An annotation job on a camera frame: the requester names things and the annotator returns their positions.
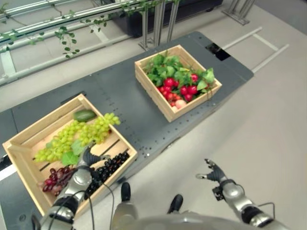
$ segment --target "black cable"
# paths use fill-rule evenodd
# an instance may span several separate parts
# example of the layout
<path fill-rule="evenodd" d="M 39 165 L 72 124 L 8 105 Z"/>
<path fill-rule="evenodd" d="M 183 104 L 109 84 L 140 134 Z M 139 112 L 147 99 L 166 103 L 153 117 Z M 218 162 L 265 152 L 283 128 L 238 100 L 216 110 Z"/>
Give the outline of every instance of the black cable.
<path fill-rule="evenodd" d="M 265 206 L 265 205 L 273 205 L 273 218 L 275 219 L 275 204 L 274 204 L 274 202 L 268 202 L 268 203 L 264 203 L 264 204 L 261 204 L 261 205 L 258 205 L 258 206 L 261 207 L 261 206 Z"/>
<path fill-rule="evenodd" d="M 114 194 L 113 194 L 112 189 L 110 189 L 110 187 L 107 186 L 105 183 L 102 183 L 102 184 L 103 184 L 105 187 L 107 187 L 108 190 L 110 190 L 110 193 L 111 193 L 112 199 L 113 199 L 113 201 L 112 201 L 112 209 L 111 209 L 111 219 L 110 219 L 110 230 L 112 230 L 112 218 L 113 218 L 113 211 L 114 211 L 114 202 L 115 202 L 115 198 L 114 198 Z"/>

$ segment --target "green grapes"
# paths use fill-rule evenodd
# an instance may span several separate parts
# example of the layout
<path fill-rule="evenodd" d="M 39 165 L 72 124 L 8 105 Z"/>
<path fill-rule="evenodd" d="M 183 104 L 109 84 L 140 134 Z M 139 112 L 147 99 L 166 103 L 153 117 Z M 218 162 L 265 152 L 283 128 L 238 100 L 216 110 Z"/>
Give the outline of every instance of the green grapes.
<path fill-rule="evenodd" d="M 82 146 L 86 146 L 91 141 L 95 141 L 97 144 L 103 143 L 111 133 L 109 125 L 120 125 L 120 120 L 114 113 L 98 117 L 91 124 L 74 120 L 70 125 L 65 126 L 64 129 L 58 132 L 57 136 L 54 136 L 46 144 L 46 148 L 36 153 L 35 161 L 60 161 L 63 153 L 72 151 L 71 145 L 76 134 Z"/>

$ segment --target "grape bunch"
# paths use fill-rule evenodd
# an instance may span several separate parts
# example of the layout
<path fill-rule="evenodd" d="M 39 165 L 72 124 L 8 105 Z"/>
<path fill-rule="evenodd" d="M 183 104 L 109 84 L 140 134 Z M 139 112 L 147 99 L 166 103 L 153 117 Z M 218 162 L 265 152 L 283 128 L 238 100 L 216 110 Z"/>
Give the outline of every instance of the grape bunch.
<path fill-rule="evenodd" d="M 92 183 L 88 186 L 84 199 L 88 199 L 127 159 L 129 154 L 127 152 L 120 153 L 112 159 L 105 161 L 105 165 L 96 169 L 96 177 L 93 178 Z"/>
<path fill-rule="evenodd" d="M 60 161 L 63 153 L 71 151 L 71 144 L 74 141 L 74 136 L 77 131 L 85 126 L 85 122 L 73 121 L 67 125 L 63 130 L 58 132 L 57 136 L 46 144 L 46 148 L 41 149 L 35 155 L 35 161 Z"/>
<path fill-rule="evenodd" d="M 71 145 L 77 137 L 81 141 L 82 146 L 86 146 L 92 140 L 100 144 L 110 135 L 110 124 L 120 125 L 119 117 L 115 116 L 114 113 L 105 114 L 104 117 L 98 117 L 92 124 L 74 120 L 58 132 L 46 144 L 46 148 L 38 151 L 35 155 L 35 161 L 60 161 L 65 152 L 72 151 Z"/>
<path fill-rule="evenodd" d="M 61 190 L 67 185 L 75 169 L 69 166 L 59 168 L 57 171 L 54 168 L 50 169 L 50 176 L 44 181 L 43 192 L 51 192 L 53 195 L 58 196 Z"/>
<path fill-rule="evenodd" d="M 119 117 L 114 113 L 105 114 L 104 117 L 98 117 L 92 124 L 83 126 L 79 135 L 81 145 L 85 146 L 91 141 L 97 144 L 104 142 L 111 133 L 110 124 L 120 125 Z"/>

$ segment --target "gray table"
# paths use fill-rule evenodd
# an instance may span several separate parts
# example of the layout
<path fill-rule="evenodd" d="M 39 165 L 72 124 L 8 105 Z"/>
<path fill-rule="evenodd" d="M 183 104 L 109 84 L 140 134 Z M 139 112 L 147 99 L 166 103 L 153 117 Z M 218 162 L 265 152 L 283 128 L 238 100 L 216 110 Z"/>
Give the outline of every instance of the gray table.
<path fill-rule="evenodd" d="M 114 112 L 120 117 L 122 124 L 117 129 L 139 153 L 137 160 L 114 185 L 117 186 L 213 113 L 237 88 L 253 77 L 253 73 L 233 57 L 223 61 L 216 58 L 205 48 L 211 43 L 201 33 L 193 32 L 4 111 L 0 113 L 0 141 L 4 142 L 22 131 L 66 99 L 85 92 L 102 114 Z M 223 86 L 211 100 L 168 123 L 136 81 L 134 62 L 178 44 L 205 68 L 213 67 Z M 2 148 L 0 154 L 1 157 L 5 154 Z M 0 181 L 0 204 L 8 230 L 31 229 L 31 215 L 40 216 L 17 173 Z"/>

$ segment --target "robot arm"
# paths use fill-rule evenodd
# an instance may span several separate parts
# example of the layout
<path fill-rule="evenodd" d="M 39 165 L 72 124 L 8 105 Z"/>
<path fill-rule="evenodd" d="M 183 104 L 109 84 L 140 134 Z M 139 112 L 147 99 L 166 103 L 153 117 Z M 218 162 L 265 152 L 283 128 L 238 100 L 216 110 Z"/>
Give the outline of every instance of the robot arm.
<path fill-rule="evenodd" d="M 213 189 L 216 199 L 224 199 L 240 221 L 267 230 L 289 230 L 246 197 L 243 187 L 236 184 L 234 180 L 228 179 L 213 161 L 209 159 L 205 161 L 213 171 L 209 174 L 197 174 L 196 178 L 217 181 L 220 185 Z"/>
<path fill-rule="evenodd" d="M 91 165 L 108 159 L 109 155 L 102 157 L 90 153 L 94 143 L 89 144 L 82 153 L 67 186 L 61 191 L 57 200 L 40 221 L 41 230 L 71 230 L 73 218 L 79 204 L 83 201 L 85 190 L 92 182 Z"/>

